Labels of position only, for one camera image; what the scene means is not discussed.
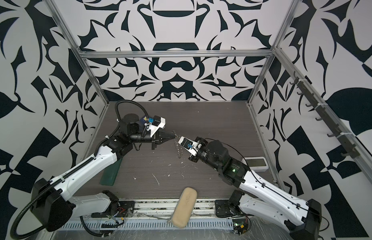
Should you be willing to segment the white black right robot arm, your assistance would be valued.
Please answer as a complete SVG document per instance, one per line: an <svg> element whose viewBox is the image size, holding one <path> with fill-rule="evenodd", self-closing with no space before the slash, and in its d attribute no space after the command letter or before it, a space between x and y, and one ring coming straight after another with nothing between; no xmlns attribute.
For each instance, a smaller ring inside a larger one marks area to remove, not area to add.
<svg viewBox="0 0 372 240"><path fill-rule="evenodd" d="M246 215L253 215L280 226L294 240L317 240L322 222L321 204L295 197L266 181L243 162L231 157L218 140L203 138L195 141L182 137L180 146L190 153L192 162L202 161L218 172L228 185L241 192L234 193L232 204Z"/></svg>

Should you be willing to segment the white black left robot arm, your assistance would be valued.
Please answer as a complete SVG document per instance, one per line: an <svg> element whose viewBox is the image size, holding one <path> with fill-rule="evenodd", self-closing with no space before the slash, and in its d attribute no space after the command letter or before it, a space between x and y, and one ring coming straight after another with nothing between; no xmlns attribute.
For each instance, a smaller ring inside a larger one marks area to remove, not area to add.
<svg viewBox="0 0 372 240"><path fill-rule="evenodd" d="M140 150L142 144L150 143L154 150L175 134L164 132L165 118L151 117L139 103L120 100L115 103L118 125L106 136L88 158L49 181L41 179L33 186L32 200L15 218L10 236L14 240L26 239L42 230L56 231L70 219L100 212L110 217L116 214L119 198L110 191L93 196L74 198L74 194L89 180L107 167L121 162L132 149ZM27 212L31 212L42 224L26 234L18 234L17 228Z"/></svg>

